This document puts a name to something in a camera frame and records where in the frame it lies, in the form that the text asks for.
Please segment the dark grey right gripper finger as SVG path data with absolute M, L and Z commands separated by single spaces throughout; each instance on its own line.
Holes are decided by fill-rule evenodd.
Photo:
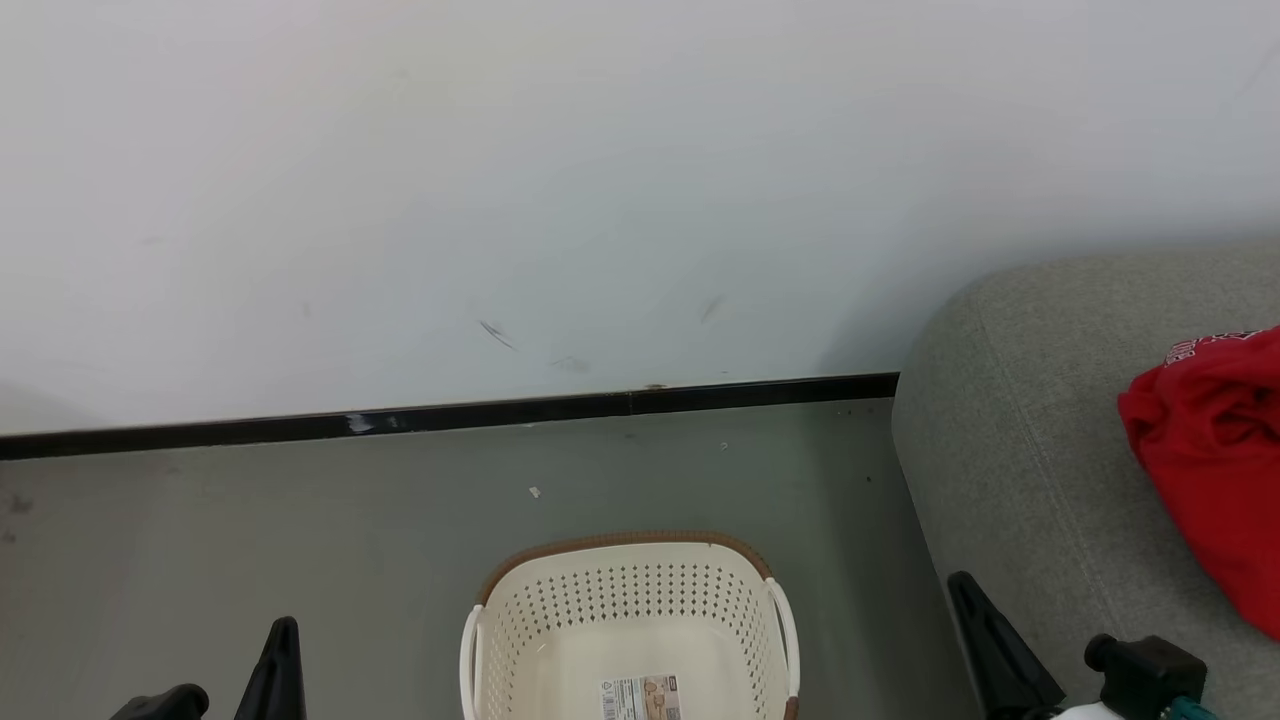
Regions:
M 955 571 L 946 587 L 983 717 L 1061 715 L 1065 692 L 977 579 L 966 571 Z

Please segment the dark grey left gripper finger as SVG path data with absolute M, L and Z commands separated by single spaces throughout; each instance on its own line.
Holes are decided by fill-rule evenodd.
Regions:
M 300 626 L 292 616 L 270 626 L 233 719 L 306 719 Z

